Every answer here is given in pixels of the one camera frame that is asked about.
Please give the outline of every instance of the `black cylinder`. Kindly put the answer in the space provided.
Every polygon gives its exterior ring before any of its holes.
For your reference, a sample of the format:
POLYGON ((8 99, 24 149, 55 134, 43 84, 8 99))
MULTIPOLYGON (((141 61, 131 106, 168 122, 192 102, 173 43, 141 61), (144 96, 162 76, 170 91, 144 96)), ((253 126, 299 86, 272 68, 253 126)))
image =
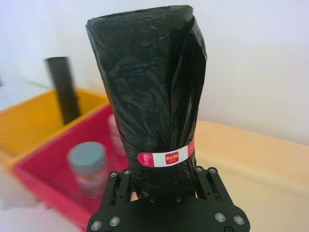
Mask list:
POLYGON ((68 124, 81 115, 74 93, 69 59, 67 57, 52 57, 45 61, 56 88, 63 122, 68 124))
POLYGON ((207 56, 192 7, 112 14, 89 20, 86 28, 137 195, 195 196, 194 152, 173 165, 138 160, 193 140, 207 56))

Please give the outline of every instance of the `clear plastic bottle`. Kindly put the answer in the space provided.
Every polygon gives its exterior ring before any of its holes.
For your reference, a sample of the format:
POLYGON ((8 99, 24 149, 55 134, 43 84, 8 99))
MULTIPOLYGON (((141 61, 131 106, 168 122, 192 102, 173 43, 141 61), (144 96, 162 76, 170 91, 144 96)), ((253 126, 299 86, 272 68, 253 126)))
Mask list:
POLYGON ((99 197, 107 180, 104 146, 97 142, 78 144, 70 150, 68 161, 82 191, 89 197, 99 197))

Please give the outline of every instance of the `black tube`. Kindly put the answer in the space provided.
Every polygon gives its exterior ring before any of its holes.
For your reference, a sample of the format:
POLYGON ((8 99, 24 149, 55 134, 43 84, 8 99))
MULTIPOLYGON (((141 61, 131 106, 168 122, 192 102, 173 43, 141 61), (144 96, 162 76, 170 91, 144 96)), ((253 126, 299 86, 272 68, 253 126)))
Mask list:
POLYGON ((52 57, 45 61, 57 91, 63 122, 68 124, 81 115, 74 93, 69 59, 67 57, 52 57))

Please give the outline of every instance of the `gray bottle cap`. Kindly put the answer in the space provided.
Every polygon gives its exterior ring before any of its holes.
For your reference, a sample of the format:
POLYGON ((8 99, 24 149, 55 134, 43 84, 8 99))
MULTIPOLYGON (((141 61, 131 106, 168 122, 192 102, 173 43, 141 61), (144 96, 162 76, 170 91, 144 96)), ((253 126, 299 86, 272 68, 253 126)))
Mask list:
POLYGON ((94 174, 105 165, 105 148, 97 142, 78 144, 70 150, 68 161, 77 174, 94 174))

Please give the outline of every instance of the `white background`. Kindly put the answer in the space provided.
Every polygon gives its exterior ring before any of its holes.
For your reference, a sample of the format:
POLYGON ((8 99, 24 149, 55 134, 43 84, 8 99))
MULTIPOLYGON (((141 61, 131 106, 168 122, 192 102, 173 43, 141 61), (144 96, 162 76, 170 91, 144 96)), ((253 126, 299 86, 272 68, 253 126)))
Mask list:
POLYGON ((103 92, 87 20, 188 3, 208 53, 199 120, 309 145, 307 0, 1 1, 0 78, 50 87, 42 60, 70 56, 76 85, 103 92))

